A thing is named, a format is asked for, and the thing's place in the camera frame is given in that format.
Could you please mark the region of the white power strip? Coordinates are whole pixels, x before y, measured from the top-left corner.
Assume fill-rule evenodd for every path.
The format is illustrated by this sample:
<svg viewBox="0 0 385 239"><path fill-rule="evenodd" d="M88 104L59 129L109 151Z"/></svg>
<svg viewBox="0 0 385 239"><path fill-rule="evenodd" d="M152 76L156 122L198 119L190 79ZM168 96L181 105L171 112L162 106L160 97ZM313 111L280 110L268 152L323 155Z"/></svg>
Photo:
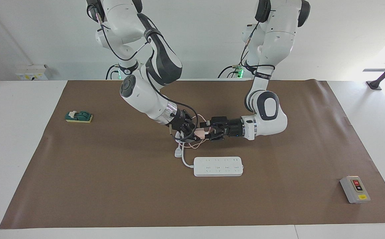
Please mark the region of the white power strip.
<svg viewBox="0 0 385 239"><path fill-rule="evenodd" d="M238 156L196 157L193 171L196 177L239 177L243 164Z"/></svg>

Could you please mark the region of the brown table mat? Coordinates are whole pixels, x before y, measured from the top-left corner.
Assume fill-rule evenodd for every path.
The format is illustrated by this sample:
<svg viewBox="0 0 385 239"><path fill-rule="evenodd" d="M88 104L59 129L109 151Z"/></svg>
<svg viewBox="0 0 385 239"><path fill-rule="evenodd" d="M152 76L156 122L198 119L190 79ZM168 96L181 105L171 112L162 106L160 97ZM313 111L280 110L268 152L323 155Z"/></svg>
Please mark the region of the brown table mat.
<svg viewBox="0 0 385 239"><path fill-rule="evenodd" d="M120 81L69 81L0 223L44 227L385 223L385 181L324 81L271 81L280 134L205 142L199 156L239 156L239 177L196 177L166 126L119 95ZM91 123L67 122L71 111ZM358 176L371 201L340 185Z"/></svg>

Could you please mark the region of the green knife switch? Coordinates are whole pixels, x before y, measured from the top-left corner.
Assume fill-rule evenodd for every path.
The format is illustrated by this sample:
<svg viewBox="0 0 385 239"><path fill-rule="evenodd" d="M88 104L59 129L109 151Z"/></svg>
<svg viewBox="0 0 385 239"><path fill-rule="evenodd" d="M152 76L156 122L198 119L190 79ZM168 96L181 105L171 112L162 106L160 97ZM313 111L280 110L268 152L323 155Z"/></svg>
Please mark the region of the green knife switch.
<svg viewBox="0 0 385 239"><path fill-rule="evenodd" d="M68 112L65 117L65 121L67 122L75 122L75 123L91 123L93 119L93 115L89 112L85 111L71 111Z"/></svg>

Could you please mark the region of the grey on-off switch box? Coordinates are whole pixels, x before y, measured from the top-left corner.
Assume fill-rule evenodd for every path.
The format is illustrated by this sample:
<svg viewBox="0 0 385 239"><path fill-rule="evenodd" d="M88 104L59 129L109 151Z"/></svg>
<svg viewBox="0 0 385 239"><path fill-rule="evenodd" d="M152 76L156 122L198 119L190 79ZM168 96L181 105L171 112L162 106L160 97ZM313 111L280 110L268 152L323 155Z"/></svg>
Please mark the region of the grey on-off switch box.
<svg viewBox="0 0 385 239"><path fill-rule="evenodd" d="M360 177L346 176L339 182L350 204L360 204L371 201Z"/></svg>

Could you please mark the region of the white wall outlet box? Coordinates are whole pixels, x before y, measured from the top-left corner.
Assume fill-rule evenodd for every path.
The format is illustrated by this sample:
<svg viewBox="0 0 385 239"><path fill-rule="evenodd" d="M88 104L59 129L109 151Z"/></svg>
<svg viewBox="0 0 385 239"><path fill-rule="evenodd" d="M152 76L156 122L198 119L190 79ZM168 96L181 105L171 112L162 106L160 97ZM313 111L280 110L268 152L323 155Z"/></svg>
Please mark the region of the white wall outlet box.
<svg viewBox="0 0 385 239"><path fill-rule="evenodd" d="M46 65L19 65L15 74L18 80L26 81L47 81L49 80L49 72Z"/></svg>

